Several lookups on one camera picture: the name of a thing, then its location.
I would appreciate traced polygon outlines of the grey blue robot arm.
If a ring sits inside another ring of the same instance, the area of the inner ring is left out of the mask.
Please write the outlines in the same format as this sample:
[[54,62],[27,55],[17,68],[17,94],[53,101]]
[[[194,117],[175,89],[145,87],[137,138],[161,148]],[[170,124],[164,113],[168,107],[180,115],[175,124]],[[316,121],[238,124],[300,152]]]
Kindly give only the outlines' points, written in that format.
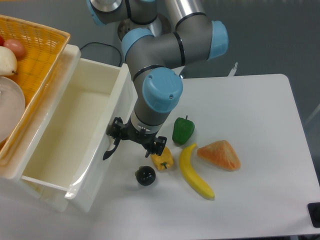
[[167,142],[158,136],[177,106],[183,83],[175,68],[224,55],[229,37],[225,25],[211,21],[199,0],[167,0],[174,31],[156,36],[148,26],[158,19],[155,0],[89,0],[87,6],[98,25],[130,20],[136,25],[121,41],[121,49],[137,100],[127,123],[114,118],[106,134],[114,146],[130,140],[148,155],[161,155]]

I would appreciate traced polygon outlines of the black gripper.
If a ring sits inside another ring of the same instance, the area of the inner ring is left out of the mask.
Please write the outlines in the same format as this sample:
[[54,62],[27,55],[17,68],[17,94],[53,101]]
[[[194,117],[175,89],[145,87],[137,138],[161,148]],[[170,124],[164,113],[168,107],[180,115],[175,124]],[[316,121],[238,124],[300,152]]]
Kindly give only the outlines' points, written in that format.
[[145,130],[136,129],[131,121],[123,123],[121,117],[115,117],[106,129],[106,135],[111,137],[114,146],[117,147],[120,140],[128,140],[141,145],[146,149],[145,157],[149,155],[161,156],[167,143],[165,136],[156,136],[155,133],[147,134]]

